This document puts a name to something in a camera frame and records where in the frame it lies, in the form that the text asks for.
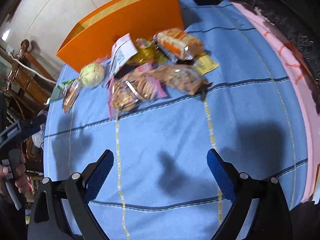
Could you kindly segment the round yellow-green cake packet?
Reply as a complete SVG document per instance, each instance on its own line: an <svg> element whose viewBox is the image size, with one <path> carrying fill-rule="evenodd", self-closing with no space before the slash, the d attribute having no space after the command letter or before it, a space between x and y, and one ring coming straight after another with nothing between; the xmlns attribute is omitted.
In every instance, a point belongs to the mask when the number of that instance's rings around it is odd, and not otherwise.
<svg viewBox="0 0 320 240"><path fill-rule="evenodd" d="M80 70L79 80L85 87L97 87L105 78L105 68L98 63L90 63Z"/></svg>

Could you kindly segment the pink cookie bag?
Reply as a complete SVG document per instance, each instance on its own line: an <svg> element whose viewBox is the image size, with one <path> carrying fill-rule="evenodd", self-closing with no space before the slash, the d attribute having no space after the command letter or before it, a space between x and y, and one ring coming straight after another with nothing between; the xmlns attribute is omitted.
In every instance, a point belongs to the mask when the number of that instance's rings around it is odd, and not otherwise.
<svg viewBox="0 0 320 240"><path fill-rule="evenodd" d="M151 70L153 70L152 63L147 62L121 78L111 80L108 88L108 109L111 119L119 113L133 110L141 102L167 97L160 81L146 74Z"/></svg>

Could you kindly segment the small yellow sachet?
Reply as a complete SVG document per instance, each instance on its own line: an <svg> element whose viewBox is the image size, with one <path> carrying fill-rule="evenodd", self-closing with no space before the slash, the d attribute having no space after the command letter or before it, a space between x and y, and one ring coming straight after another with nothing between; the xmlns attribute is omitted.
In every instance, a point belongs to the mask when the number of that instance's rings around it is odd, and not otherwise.
<svg viewBox="0 0 320 240"><path fill-rule="evenodd" d="M202 54L199 55L194 61L194 68L201 74L207 74L215 70L219 64L215 62L209 55Z"/></svg>

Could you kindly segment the green snack packet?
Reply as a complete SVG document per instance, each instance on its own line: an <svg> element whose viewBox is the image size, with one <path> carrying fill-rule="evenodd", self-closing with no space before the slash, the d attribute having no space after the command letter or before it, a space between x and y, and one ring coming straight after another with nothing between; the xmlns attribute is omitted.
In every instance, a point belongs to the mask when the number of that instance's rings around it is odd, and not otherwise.
<svg viewBox="0 0 320 240"><path fill-rule="evenodd" d="M54 101L63 99L66 96L67 91L69 90L69 88L71 87L71 85L74 81L75 81L74 79L68 80L68 81L62 82L59 85L57 85L56 87L54 87L52 94L51 94L51 97L49 97L44 104L49 105L49 104L53 103Z"/></svg>

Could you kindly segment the white pink snack packet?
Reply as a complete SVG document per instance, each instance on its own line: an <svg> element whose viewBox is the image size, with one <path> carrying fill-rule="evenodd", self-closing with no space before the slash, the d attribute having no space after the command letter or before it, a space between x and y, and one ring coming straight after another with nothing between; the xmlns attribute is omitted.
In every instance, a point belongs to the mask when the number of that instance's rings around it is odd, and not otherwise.
<svg viewBox="0 0 320 240"><path fill-rule="evenodd" d="M137 53L138 50L132 42L129 33L125 34L115 42L111 50L111 61L109 64L109 73L106 85L110 83L125 63L127 63L127 61Z"/></svg>

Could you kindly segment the dark carved wooden sofa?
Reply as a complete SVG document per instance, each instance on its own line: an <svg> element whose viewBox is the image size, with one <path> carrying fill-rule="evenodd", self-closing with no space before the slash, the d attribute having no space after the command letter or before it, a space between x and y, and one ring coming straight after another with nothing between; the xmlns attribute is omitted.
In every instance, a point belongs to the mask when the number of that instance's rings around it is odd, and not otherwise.
<svg viewBox="0 0 320 240"><path fill-rule="evenodd" d="M214 5L221 0L194 0ZM233 0L260 9L297 48L316 83L319 82L319 0Z"/></svg>

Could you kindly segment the brown biscuit bag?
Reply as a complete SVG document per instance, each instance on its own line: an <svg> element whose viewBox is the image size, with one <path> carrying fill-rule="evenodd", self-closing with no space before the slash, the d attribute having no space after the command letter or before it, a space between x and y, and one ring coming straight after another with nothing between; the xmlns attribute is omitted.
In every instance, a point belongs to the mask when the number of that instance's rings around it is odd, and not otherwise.
<svg viewBox="0 0 320 240"><path fill-rule="evenodd" d="M194 67L185 64L162 65L145 73L161 83L189 95L196 94L211 83Z"/></svg>

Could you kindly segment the carved wooden chair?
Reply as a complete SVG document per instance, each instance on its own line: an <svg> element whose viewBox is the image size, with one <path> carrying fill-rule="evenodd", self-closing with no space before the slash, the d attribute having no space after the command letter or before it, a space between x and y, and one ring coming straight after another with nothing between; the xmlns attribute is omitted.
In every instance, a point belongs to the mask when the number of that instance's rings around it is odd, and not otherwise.
<svg viewBox="0 0 320 240"><path fill-rule="evenodd" d="M44 103L51 96L56 84L54 78L29 51L30 42L23 40L13 60L4 92L12 98L21 117L35 116L41 110L48 110Z"/></svg>

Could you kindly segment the orange rice cracker packet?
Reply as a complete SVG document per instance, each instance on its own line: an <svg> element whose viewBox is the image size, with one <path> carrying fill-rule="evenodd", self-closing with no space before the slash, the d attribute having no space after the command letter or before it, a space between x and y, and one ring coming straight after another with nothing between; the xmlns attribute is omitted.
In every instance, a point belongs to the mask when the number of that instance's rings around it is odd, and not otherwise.
<svg viewBox="0 0 320 240"><path fill-rule="evenodd" d="M73 107L77 97L82 90L82 82L79 79L75 79L71 86L68 88L66 96L63 99L62 108L64 113L69 112Z"/></svg>

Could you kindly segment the snickers chocolate bar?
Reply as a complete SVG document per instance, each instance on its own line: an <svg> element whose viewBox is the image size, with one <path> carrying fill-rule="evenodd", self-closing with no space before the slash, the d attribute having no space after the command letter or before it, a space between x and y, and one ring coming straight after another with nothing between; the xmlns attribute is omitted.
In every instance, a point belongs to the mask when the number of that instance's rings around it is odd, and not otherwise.
<svg viewBox="0 0 320 240"><path fill-rule="evenodd" d="M121 79L124 75L134 71L137 67L139 67L139 64L125 64L114 76L115 79Z"/></svg>

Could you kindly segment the pink cushion cover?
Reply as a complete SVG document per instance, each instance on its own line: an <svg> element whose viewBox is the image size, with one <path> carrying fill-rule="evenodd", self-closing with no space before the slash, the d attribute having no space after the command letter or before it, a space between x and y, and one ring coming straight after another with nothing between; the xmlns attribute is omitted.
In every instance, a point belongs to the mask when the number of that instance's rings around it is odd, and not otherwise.
<svg viewBox="0 0 320 240"><path fill-rule="evenodd" d="M233 2L232 4L268 42L281 61L293 85L303 115L308 149L308 172L302 201L310 200L318 204L319 114L317 113L315 99L312 97L317 95L313 79L306 70L306 64L303 62L301 53L258 9L254 9L244 2Z"/></svg>

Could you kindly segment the orange cardboard box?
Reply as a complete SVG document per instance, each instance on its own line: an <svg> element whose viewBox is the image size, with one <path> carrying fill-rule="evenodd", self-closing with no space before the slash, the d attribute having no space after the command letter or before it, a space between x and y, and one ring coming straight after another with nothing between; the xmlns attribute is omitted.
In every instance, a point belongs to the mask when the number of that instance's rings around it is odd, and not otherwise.
<svg viewBox="0 0 320 240"><path fill-rule="evenodd" d="M111 56L112 46L125 34L149 40L172 28L184 28L178 0L112 0L77 22L56 55L78 72Z"/></svg>

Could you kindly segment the blue tablecloth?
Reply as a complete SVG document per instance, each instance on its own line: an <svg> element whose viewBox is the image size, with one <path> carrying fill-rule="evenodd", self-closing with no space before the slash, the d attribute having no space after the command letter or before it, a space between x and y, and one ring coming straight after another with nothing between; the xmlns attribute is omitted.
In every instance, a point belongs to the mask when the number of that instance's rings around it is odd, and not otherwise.
<svg viewBox="0 0 320 240"><path fill-rule="evenodd" d="M285 68L231 2L179 0L186 31L218 67L206 97L168 88L118 121L108 90L84 89L69 113L50 106L44 174L67 179L104 150L114 166L90 208L111 239L210 239L231 203L218 199L207 152L254 179L277 177L289 208L303 198L308 151L300 105Z"/></svg>

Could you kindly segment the orange white pastry packet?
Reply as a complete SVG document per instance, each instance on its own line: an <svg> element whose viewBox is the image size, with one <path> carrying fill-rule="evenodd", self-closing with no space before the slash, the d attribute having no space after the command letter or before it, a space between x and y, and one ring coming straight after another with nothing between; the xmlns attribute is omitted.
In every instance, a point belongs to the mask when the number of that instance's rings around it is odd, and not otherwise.
<svg viewBox="0 0 320 240"><path fill-rule="evenodd" d="M181 61L193 60L204 53L204 45L198 38L178 28L160 31L154 35L153 40L159 48Z"/></svg>

